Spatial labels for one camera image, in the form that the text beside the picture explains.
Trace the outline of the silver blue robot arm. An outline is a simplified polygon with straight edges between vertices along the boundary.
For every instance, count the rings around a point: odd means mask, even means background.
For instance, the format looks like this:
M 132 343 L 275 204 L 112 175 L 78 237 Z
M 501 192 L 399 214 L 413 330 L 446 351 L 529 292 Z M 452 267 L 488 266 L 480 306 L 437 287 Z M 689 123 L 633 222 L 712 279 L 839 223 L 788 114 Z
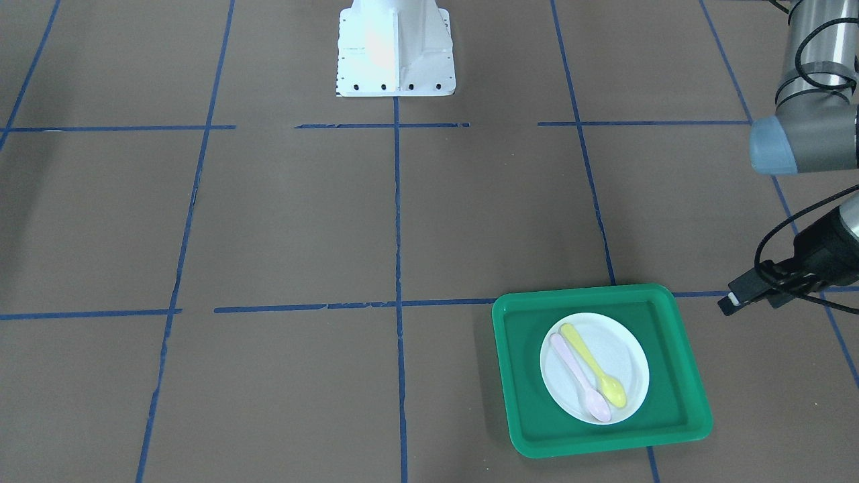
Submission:
M 787 9 L 788 40 L 773 116 L 752 123 L 752 168 L 766 176 L 857 168 L 857 2 L 793 1 Z M 762 260 L 765 245 L 809 213 L 794 215 L 761 239 L 749 271 L 728 285 L 719 300 L 724 315 L 766 301 L 774 309 L 799 299 L 856 314 L 857 309 L 820 297 L 833 286 L 857 282 L 857 187 L 813 205 L 835 207 L 801 230 L 786 260 Z

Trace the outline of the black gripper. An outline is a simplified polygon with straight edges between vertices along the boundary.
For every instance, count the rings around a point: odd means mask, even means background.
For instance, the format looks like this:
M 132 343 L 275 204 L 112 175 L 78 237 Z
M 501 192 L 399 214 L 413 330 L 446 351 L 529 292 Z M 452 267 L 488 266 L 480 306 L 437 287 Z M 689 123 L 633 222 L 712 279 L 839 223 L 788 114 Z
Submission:
M 793 260 L 803 275 L 807 292 L 820 292 L 831 286 L 849 286 L 858 280 L 857 236 L 843 220 L 841 212 L 828 212 L 793 241 Z M 761 272 L 778 282 L 787 277 L 782 266 L 761 263 Z M 761 301 L 779 309 L 795 300 L 771 287 L 752 267 L 728 284 L 728 293 L 717 302 L 722 315 L 731 316 Z

